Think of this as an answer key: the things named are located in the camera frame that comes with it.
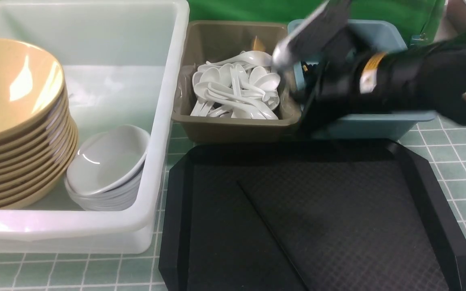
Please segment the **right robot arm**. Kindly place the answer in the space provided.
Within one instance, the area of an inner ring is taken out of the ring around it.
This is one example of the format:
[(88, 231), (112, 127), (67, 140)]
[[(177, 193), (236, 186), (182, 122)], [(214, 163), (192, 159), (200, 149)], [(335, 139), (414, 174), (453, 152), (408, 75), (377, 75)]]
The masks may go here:
[(283, 76), (319, 55), (311, 84), (294, 90), (304, 106), (299, 132), (309, 136), (350, 114), (436, 111), (466, 127), (466, 29), (451, 39), (403, 51), (382, 52), (348, 25), (349, 0), (326, 0), (272, 54)]

